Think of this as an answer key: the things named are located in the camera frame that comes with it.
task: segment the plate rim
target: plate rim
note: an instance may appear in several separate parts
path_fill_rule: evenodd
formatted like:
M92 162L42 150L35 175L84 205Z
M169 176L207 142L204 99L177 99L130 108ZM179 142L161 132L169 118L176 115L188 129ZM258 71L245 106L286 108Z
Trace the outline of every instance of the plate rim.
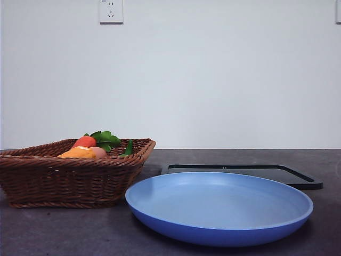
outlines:
M142 183L142 182L147 182L147 180L151 180L151 179L157 179L158 177L165 177L165 176L168 176L168 175L184 175L184 174L209 174L209 175L217 175L217 174L223 174L223 175L236 175L236 176L243 176L243 177L249 177L249 178L252 178L252 179L261 179L261 180L266 180L267 182L273 182L273 183L277 183L278 185L280 186L284 186L284 187L287 187L287 189L292 189L294 190L295 192L301 194L308 202L309 204L309 207L308 207L308 210L302 214L300 217L297 217L297 218L294 218L292 220L289 220L289 221L285 221L285 222L279 222L279 223L276 223L276 224L272 224L272 225L266 225L266 226L259 226L259 227L251 227L251 228L215 228L215 227L201 227L201 226L196 226L196 225L187 225L186 223L180 223L180 222L176 222L176 221L169 221L169 220L166 220L166 219L163 219L163 218L160 218L160 217L155 217L153 215L150 215L150 214L147 214L141 210L138 209L138 207L136 207L130 200L129 198L129 194L131 193L131 190L134 189L134 186L139 184L139 183ZM245 174L237 174L237 173L226 173L226 172L179 172L179 173L169 173L169 174L163 174L163 175L157 175L157 176L153 176L153 177L149 177L147 179L144 179L144 180L141 180L135 184L133 184L132 186L130 186L126 192L125 192L125 199L128 203L128 205L132 208L134 208L136 211L146 215L146 216L149 216L151 218L154 218L154 219L157 219L157 220L160 220L160 221L164 221L164 222L168 222L168 223L171 223L171 224L176 224L176 225L180 225L180 226L184 226L184 227L191 227L191 228L200 228L200 229L209 229L209 230L225 230L225 231L250 231L250 230L262 230L262 229L271 229L271 228L278 228L278 227L283 227L283 226L287 226L287 225L292 225L294 223L297 223L297 222L300 222L306 218L308 218L311 213L313 212L313 209L314 209L314 204L312 202L312 200L310 199L310 197L305 194L304 192L292 187L292 186L289 186L287 184L284 184L284 183L281 183L281 182L278 182L278 181L274 181L274 180L270 180L270 179L266 179L266 178L260 178L260 177L256 177L256 176L252 176L252 175L245 175Z

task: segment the green chili pepper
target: green chili pepper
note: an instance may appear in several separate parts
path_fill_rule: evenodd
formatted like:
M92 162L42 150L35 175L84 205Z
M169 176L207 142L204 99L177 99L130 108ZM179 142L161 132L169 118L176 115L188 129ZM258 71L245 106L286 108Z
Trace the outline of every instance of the green chili pepper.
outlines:
M125 157L128 155L131 155L132 153L133 153L133 140L129 140L126 150L124 151L124 154L121 154L119 156Z

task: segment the table surface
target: table surface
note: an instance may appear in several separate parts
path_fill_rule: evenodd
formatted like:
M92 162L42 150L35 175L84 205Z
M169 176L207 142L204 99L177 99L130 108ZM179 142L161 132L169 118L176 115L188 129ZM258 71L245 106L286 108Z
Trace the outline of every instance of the table surface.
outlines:
M107 209L13 209L1 192L1 256L39 255L341 255L341 149L156 149L137 181L168 164L279 164L323 181L304 190L308 221L279 241L244 248L192 245L160 235L133 216L124 199Z

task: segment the black tray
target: black tray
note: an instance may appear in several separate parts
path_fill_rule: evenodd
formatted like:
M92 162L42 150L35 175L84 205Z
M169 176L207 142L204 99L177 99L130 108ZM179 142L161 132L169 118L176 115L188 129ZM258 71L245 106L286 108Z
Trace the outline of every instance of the black tray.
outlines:
M227 172L251 175L285 183L297 189L321 189L322 181L282 165L193 165L172 164L162 174L177 172Z

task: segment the white wall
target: white wall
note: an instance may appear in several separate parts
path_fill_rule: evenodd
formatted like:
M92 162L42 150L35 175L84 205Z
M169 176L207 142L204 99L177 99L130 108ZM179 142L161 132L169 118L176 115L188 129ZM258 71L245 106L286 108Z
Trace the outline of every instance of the white wall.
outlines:
M85 132L158 148L340 148L334 0L1 1L1 147Z

